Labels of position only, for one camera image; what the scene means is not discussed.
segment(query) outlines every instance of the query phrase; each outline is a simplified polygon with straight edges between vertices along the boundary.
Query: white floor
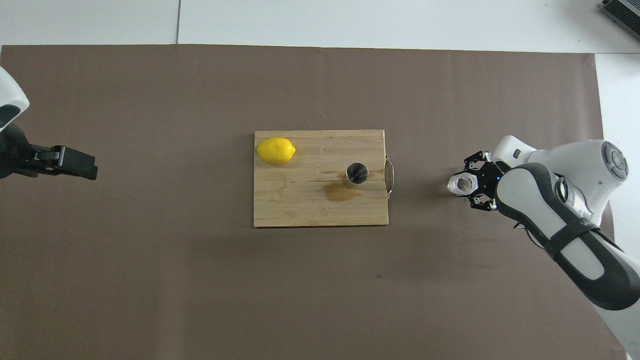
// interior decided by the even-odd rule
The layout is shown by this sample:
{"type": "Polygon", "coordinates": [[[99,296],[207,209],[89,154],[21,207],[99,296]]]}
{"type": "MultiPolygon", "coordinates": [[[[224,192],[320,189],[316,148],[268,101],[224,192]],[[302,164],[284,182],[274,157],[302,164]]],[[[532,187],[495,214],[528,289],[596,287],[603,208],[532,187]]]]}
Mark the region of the white floor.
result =
{"type": "Polygon", "coordinates": [[[630,165],[611,199],[640,259],[640,42],[598,0],[0,0],[0,45],[249,44],[595,53],[605,138],[630,165]]]}

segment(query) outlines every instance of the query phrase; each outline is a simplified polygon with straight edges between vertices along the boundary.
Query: stainless steel cup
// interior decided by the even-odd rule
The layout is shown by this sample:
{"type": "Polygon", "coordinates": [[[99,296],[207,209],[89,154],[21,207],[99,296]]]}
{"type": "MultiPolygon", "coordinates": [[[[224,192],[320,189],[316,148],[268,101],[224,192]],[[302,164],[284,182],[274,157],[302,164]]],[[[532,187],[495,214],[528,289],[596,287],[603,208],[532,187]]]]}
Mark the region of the stainless steel cup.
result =
{"type": "Polygon", "coordinates": [[[354,188],[364,183],[369,177],[369,170],[361,163],[353,163],[349,165],[346,173],[346,186],[348,188],[354,188]]]}

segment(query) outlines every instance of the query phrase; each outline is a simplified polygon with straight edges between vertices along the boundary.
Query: black strap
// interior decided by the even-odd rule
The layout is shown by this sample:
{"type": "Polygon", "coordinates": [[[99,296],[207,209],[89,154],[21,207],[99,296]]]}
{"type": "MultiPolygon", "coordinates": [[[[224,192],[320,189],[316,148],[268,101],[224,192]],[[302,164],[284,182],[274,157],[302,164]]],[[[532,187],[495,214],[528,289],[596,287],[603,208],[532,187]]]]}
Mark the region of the black strap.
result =
{"type": "Polygon", "coordinates": [[[577,218],[551,236],[545,244],[545,251],[552,259],[555,259],[556,255],[571,241],[593,229],[599,229],[599,227],[586,218],[577,218]]]}

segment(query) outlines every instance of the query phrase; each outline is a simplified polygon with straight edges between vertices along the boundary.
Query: brown stain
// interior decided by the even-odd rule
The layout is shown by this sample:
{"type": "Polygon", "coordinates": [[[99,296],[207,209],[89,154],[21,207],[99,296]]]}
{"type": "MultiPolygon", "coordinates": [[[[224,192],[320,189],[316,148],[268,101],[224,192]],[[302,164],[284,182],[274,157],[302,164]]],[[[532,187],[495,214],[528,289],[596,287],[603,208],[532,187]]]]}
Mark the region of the brown stain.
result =
{"type": "Polygon", "coordinates": [[[362,196],[356,189],[349,189],[344,184],[346,176],[340,177],[339,180],[329,180],[328,184],[323,186],[324,196],[329,201],[340,202],[353,200],[362,196]]]}
{"type": "Polygon", "coordinates": [[[376,177],[376,175],[378,174],[384,175],[385,170],[383,169],[383,170],[369,171],[369,178],[376,177]]]}

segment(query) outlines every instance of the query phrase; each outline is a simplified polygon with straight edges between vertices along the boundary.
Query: wooden cutting board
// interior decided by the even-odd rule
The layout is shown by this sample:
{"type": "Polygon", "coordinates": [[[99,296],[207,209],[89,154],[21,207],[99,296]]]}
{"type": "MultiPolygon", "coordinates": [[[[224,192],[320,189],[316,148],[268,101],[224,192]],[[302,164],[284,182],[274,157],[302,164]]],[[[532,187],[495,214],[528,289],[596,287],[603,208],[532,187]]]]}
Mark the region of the wooden cutting board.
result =
{"type": "Polygon", "coordinates": [[[256,131],[254,147],[273,137],[296,148],[274,165],[253,157],[253,226],[387,225],[384,130],[256,131]],[[346,169],[364,164],[367,180],[345,185],[346,169]]]}

